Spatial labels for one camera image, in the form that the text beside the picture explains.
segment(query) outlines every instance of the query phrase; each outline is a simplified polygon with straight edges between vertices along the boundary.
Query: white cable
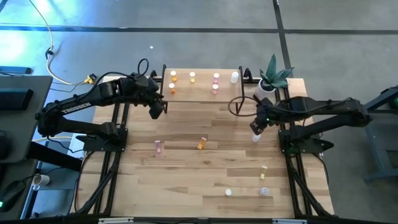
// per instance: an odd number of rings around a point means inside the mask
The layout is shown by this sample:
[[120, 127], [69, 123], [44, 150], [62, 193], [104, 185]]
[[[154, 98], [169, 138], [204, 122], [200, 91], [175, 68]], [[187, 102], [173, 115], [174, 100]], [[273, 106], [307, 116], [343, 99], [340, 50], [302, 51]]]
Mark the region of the white cable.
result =
[[[53, 50], [53, 47], [54, 47], [54, 46], [53, 46], [53, 45], [54, 45], [54, 41], [53, 41], [53, 37], [52, 37], [52, 32], [51, 32], [50, 26], [49, 26], [49, 24], [47, 23], [47, 21], [44, 19], [44, 16], [42, 15], [42, 13], [37, 9], [37, 7], [35, 6], [35, 4], [32, 2], [32, 0], [29, 0], [29, 2], [33, 5], [33, 7], [35, 7], [36, 11], [39, 13], [39, 15], [42, 17], [43, 21], [45, 22], [45, 26], [47, 26], [47, 29], [49, 30], [50, 39], [51, 39], [50, 51], [52, 51], [52, 50]], [[67, 84], [67, 85], [80, 85], [80, 84], [82, 84], [82, 82], [80, 82], [80, 83], [70, 83], [70, 82], [67, 82], [67, 81], [62, 80], [61, 78], [57, 77], [54, 73], [52, 73], [52, 71], [51, 71], [51, 69], [50, 69], [50, 54], [47, 55], [47, 71], [49, 71], [49, 74], [50, 74], [54, 79], [56, 79], [56, 80], [58, 80], [58, 81], [60, 81], [60, 82], [62, 82], [62, 83], [64, 83], [64, 84]]]
[[[71, 139], [72, 137], [70, 136], [55, 136], [55, 137], [50, 137], [50, 139]], [[33, 139], [33, 142], [38, 142], [38, 141], [43, 141], [47, 140], [47, 138], [39, 138], [39, 139]]]

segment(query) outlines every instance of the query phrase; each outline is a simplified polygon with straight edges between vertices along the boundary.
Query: white pot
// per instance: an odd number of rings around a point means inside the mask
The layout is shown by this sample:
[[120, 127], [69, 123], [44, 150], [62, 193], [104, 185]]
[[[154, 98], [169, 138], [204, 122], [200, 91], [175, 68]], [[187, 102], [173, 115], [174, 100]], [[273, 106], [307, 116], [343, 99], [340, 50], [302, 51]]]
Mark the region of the white pot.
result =
[[268, 97], [268, 96], [270, 96], [271, 94], [274, 94], [274, 92], [275, 92], [275, 90], [276, 90], [276, 88], [274, 88], [274, 89], [271, 90], [271, 91], [263, 90], [263, 89], [261, 88], [261, 85], [260, 85], [261, 82], [263, 82], [263, 81], [262, 81], [262, 80], [259, 81], [259, 84], [257, 85], [257, 88], [256, 88], [256, 90], [254, 91], [255, 96], [256, 96], [257, 98], [259, 98], [259, 100], [262, 100], [262, 99], [264, 99], [265, 97]]

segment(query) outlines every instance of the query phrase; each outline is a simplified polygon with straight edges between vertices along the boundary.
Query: wooden tabletop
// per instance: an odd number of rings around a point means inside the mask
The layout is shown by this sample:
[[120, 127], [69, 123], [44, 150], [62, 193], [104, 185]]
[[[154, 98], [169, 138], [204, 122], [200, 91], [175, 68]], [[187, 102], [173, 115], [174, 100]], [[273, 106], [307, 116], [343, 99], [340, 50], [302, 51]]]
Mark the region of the wooden tabletop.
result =
[[[177, 74], [177, 81], [172, 81], [171, 71]], [[195, 82], [190, 81], [190, 72], [195, 72]], [[230, 82], [233, 72], [238, 72], [238, 82]], [[212, 94], [214, 73], [220, 75], [219, 90]], [[171, 94], [169, 84], [175, 84], [175, 93]], [[164, 100], [169, 102], [229, 102], [231, 99], [242, 96], [241, 73], [238, 69], [191, 69], [167, 68], [165, 70], [163, 91]]]
[[[288, 83], [291, 97], [307, 95], [303, 79], [288, 79]], [[249, 95], [255, 87], [245, 85], [245, 91]], [[247, 100], [241, 114], [254, 109]], [[97, 107], [94, 123], [110, 121], [112, 113], [113, 106]], [[131, 106], [112, 216], [294, 217], [278, 127], [265, 129], [260, 141], [252, 142], [249, 123], [253, 119], [233, 116], [226, 104], [173, 103], [158, 120], [150, 118], [148, 107]], [[198, 150], [202, 137], [208, 142]], [[155, 152], [156, 140], [161, 141], [161, 154]], [[78, 189], [79, 208], [98, 185], [103, 156], [96, 152], [86, 163]], [[311, 154], [302, 156], [309, 189], [333, 213], [322, 163]], [[261, 166], [268, 167], [264, 180], [259, 178]], [[269, 188], [268, 196], [259, 195], [261, 187]], [[226, 189], [232, 190], [232, 196], [225, 195]], [[298, 195], [304, 211], [300, 190]]]

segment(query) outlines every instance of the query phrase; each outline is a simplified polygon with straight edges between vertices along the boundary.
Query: concrete floor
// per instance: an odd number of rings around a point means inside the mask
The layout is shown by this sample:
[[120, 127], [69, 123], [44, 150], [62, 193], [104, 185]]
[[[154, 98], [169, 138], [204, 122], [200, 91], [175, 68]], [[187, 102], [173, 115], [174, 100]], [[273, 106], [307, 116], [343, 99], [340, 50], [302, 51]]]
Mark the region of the concrete floor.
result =
[[[50, 25], [93, 27], [256, 28], [276, 29], [272, 0], [48, 0], [36, 1]], [[395, 0], [279, 0], [286, 29], [398, 29]], [[0, 12], [1, 25], [42, 25], [29, 2], [8, 0]], [[266, 69], [273, 53], [283, 68], [278, 34], [54, 32], [57, 56], [52, 70], [78, 82], [91, 73], [136, 71], [142, 57], [150, 69], [168, 67]], [[29, 66], [34, 75], [47, 75], [44, 52], [49, 34], [37, 31], [0, 31], [0, 65]], [[397, 85], [395, 62], [398, 35], [286, 35], [294, 77], [304, 78], [314, 99], [340, 100], [351, 96], [363, 103]], [[52, 88], [70, 89], [53, 85]], [[51, 91], [47, 101], [83, 93]], [[73, 113], [71, 119], [91, 121], [93, 110]], [[384, 135], [397, 147], [392, 133]], [[325, 153], [335, 212], [344, 218], [396, 223], [398, 181], [365, 183], [375, 167], [363, 129], [340, 128], [325, 133], [335, 147]], [[59, 201], [67, 203], [57, 193]], [[39, 202], [35, 209], [55, 207]]]

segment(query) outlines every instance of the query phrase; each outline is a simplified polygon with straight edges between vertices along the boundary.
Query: potted plant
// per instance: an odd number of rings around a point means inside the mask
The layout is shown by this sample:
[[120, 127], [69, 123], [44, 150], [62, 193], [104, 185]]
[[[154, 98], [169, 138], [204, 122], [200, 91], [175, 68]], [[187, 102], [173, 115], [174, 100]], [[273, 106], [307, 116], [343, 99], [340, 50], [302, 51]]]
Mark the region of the potted plant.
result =
[[287, 88], [286, 78], [292, 73], [292, 70], [293, 68], [284, 69], [277, 73], [276, 57], [275, 54], [273, 54], [265, 75], [260, 69], [261, 81], [259, 81], [254, 94], [262, 100], [264, 97], [267, 97], [269, 93], [273, 93], [278, 88]]

